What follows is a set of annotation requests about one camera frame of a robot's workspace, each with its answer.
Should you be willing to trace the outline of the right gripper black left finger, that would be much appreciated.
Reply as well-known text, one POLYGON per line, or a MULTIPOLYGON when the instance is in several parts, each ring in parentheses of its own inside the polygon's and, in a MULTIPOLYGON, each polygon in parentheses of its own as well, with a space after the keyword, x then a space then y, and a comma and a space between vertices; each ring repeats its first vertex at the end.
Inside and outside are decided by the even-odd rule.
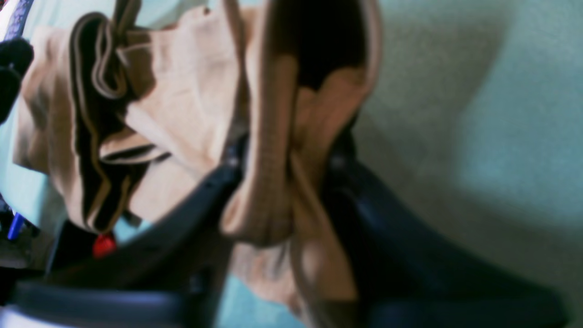
POLYGON ((233 241, 221 214, 244 176, 247 137, 228 147, 168 216, 100 259, 16 285, 4 328, 211 328, 233 241))

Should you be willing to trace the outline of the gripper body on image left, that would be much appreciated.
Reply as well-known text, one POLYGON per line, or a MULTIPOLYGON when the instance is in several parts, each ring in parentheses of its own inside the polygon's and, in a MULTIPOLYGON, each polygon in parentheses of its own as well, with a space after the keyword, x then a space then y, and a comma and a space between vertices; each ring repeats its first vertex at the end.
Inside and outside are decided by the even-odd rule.
POLYGON ((17 37, 0 44, 0 124, 9 117, 21 82, 35 58, 31 44, 17 37))

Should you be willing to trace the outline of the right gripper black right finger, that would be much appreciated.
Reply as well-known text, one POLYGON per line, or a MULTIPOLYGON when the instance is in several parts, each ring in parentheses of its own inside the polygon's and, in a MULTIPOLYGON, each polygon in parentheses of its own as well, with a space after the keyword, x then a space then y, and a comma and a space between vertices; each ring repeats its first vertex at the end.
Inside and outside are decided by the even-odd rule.
POLYGON ((322 200, 359 299, 331 303, 354 328, 563 328, 558 293, 469 254, 418 219, 337 137, 322 200))

